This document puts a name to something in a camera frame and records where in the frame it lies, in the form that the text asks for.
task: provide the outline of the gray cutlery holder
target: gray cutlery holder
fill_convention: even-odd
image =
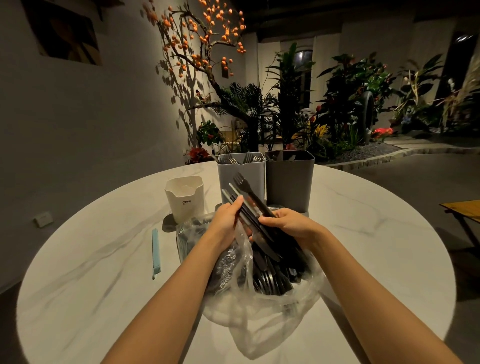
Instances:
[[[265,152],[276,159],[278,151]],[[295,160],[288,159],[295,155]],[[267,205],[281,205],[300,213],[308,211],[315,158],[306,150],[284,150],[283,161],[265,162]]]
[[[262,157],[260,152],[250,153],[252,156]],[[227,154],[221,154],[218,156],[220,162],[224,162],[227,158]],[[242,163],[245,158],[245,153],[233,153],[230,154],[237,162]],[[222,203],[226,204],[228,201],[221,193],[222,189],[226,189],[230,194],[234,194],[229,183],[235,186],[233,182],[233,176],[237,172],[240,172],[243,177],[248,181],[253,192],[262,200],[265,200],[265,160],[263,162],[252,162],[245,164],[217,164],[218,178],[220,179],[220,195],[222,196]]]

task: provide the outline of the hand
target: hand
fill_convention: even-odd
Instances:
[[[274,210],[273,214],[276,218],[260,216],[258,220],[266,226],[280,228],[293,236],[302,249],[313,251],[316,243],[331,235],[326,227],[289,208]]]
[[[242,204],[243,196],[239,196],[232,205],[226,203],[220,206],[204,235],[205,241],[216,245],[218,255],[227,249],[235,239],[235,226]]]

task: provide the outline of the gravel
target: gravel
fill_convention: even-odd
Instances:
[[[349,150],[335,159],[318,162],[317,164],[334,164],[351,162],[353,160],[360,160],[365,158],[371,158],[381,156],[382,154],[389,154],[400,150],[397,146],[391,146],[385,143],[370,143],[366,146],[357,146],[353,150]]]

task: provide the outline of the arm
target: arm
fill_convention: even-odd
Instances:
[[[127,326],[103,364],[178,362],[215,262],[233,242],[242,203],[239,197],[233,205],[219,207],[207,232]]]
[[[310,250],[328,277],[372,364],[459,364],[452,351],[372,277],[325,227],[289,209],[260,222],[279,227]]]

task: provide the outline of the painting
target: painting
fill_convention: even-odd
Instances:
[[[44,0],[22,0],[40,54],[102,65],[90,18]]]

